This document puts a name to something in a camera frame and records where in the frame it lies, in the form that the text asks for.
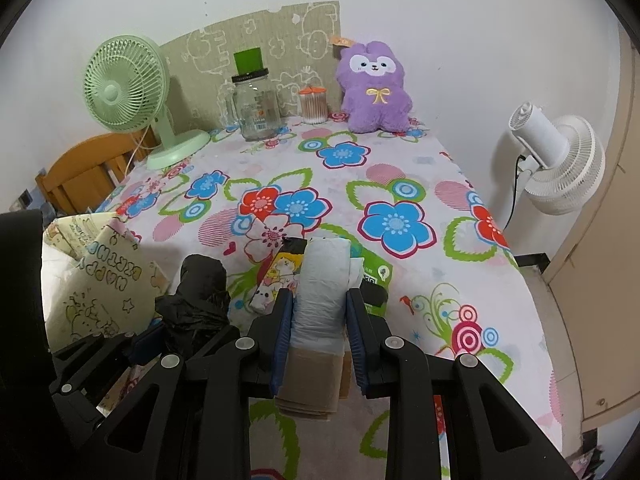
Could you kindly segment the white standing fan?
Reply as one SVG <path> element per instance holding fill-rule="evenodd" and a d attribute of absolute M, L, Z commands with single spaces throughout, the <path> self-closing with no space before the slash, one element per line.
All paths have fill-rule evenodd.
<path fill-rule="evenodd" d="M 548 216 L 582 209 L 605 170 L 604 148 L 590 123 L 576 115 L 551 120 L 525 102 L 514 110 L 509 129 L 524 148 L 516 163 L 514 197 L 528 197 Z"/>

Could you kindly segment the wall power outlet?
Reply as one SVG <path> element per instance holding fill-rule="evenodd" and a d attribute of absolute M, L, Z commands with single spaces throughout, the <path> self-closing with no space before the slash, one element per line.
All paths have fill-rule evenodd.
<path fill-rule="evenodd" d="M 10 206 L 10 211 L 27 210 L 34 203 L 34 198 L 29 190 L 25 190 Z"/>

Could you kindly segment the yellow fabric storage box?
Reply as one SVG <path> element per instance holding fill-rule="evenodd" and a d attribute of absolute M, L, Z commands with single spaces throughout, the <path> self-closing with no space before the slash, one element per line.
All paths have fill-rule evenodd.
<path fill-rule="evenodd" d="M 87 336 L 149 327 L 170 281 L 116 214 L 58 218 L 42 240 L 42 308 L 53 352 Z"/>

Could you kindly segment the glass mason jar mug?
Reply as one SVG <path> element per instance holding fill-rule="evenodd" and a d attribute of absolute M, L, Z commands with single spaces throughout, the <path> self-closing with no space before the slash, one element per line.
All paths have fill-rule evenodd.
<path fill-rule="evenodd" d="M 231 78 L 228 95 L 230 117 L 247 142 L 268 140 L 282 126 L 277 92 L 269 79 L 269 70 L 260 68 Z"/>

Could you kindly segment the cotton swab container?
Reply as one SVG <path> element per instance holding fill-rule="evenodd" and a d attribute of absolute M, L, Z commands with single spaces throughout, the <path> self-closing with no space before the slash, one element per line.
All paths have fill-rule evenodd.
<path fill-rule="evenodd" d="M 328 119 L 326 88 L 307 86 L 298 92 L 300 116 L 306 124 L 321 124 Z"/>

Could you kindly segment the yellow cartoon tissue pack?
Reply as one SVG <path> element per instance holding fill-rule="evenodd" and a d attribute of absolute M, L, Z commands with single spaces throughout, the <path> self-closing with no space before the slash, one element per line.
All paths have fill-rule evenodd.
<path fill-rule="evenodd" d="M 252 312 L 258 315 L 269 314 L 281 289 L 295 292 L 306 245 L 307 241 L 303 238 L 285 237 L 282 247 L 269 263 L 248 304 Z"/>

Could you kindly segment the beige wardrobe door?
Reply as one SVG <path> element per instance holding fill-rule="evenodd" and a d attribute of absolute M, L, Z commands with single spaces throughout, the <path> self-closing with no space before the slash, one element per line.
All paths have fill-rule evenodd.
<path fill-rule="evenodd" d="M 604 177 L 544 272 L 572 347 L 585 431 L 639 406 L 639 200 L 639 51 L 621 32 Z"/>

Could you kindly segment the green desk fan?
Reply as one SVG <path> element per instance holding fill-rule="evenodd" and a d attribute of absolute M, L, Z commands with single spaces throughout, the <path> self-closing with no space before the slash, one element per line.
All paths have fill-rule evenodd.
<path fill-rule="evenodd" d="M 89 58 L 82 92 L 90 115 L 113 132 L 151 129 L 158 141 L 146 166 L 159 170 L 181 162 L 210 141 L 201 129 L 176 133 L 167 107 L 170 75 L 166 58 L 151 39 L 119 35 Z"/>

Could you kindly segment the green patterned board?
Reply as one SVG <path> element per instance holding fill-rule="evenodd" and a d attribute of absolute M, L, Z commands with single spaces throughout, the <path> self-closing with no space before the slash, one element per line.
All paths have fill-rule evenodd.
<path fill-rule="evenodd" d="M 337 1 L 297 3 L 229 18 L 163 44 L 175 129 L 228 125 L 232 79 L 258 70 L 268 72 L 283 116 L 297 113 L 298 92 L 307 87 L 325 88 L 329 110 L 337 112 L 342 90 L 332 40 L 341 35 L 340 17 Z"/>

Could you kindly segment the green cup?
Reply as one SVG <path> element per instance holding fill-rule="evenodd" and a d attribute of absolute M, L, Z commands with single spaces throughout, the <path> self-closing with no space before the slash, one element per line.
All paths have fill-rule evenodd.
<path fill-rule="evenodd" d="M 260 50 L 260 47 L 235 52 L 233 57 L 239 76 L 259 72 L 264 69 L 262 50 Z"/>

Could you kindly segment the white garbage bag roll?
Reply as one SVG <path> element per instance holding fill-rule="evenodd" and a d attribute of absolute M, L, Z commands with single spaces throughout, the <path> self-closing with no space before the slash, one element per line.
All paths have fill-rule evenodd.
<path fill-rule="evenodd" d="M 283 382 L 277 394 L 277 406 L 285 413 L 327 420 L 337 412 L 349 274 L 349 240 L 314 237 L 307 243 Z"/>

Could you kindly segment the floral tablecloth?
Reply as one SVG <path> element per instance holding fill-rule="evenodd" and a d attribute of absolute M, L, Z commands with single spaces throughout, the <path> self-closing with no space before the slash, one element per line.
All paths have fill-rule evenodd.
<path fill-rule="evenodd" d="M 459 401 L 435 396 L 445 479 L 561 479 L 553 370 L 534 300 L 487 206 L 424 125 L 358 136 L 342 118 L 292 120 L 247 145 L 230 130 L 159 170 L 138 168 L 90 214 L 56 220 L 49 245 L 81 257 L 100 235 L 141 243 L 167 274 L 201 252 L 228 270 L 230 321 L 246 330 L 292 287 L 308 240 L 325 237 L 362 264 L 362 296 L 431 356 L 469 354 L 532 416 L 520 426 L 495 394 L 486 442 L 449 431 Z"/>

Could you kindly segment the black drawstring pouch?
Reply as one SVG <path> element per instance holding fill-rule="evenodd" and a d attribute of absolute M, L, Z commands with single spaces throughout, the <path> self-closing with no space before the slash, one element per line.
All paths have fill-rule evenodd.
<path fill-rule="evenodd" d="M 155 299 L 162 320 L 182 330 L 221 330 L 229 325 L 227 271 L 209 256 L 192 254 L 182 262 L 173 294 Z"/>

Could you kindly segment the green tissue pack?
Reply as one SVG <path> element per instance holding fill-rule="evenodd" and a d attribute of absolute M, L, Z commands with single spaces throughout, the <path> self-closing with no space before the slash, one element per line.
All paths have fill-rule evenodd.
<path fill-rule="evenodd" d="M 384 318 L 388 303 L 388 289 L 393 277 L 393 266 L 360 244 L 352 244 L 352 258 L 362 260 L 363 276 L 360 292 L 367 311 Z"/>

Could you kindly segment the purple plush bunny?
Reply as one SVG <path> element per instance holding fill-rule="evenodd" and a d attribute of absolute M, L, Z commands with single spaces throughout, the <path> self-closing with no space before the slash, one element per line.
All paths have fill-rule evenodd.
<path fill-rule="evenodd" d="M 343 91 L 341 111 L 354 133 L 406 132 L 412 99 L 404 89 L 405 70 L 382 41 L 341 50 L 335 78 Z"/>

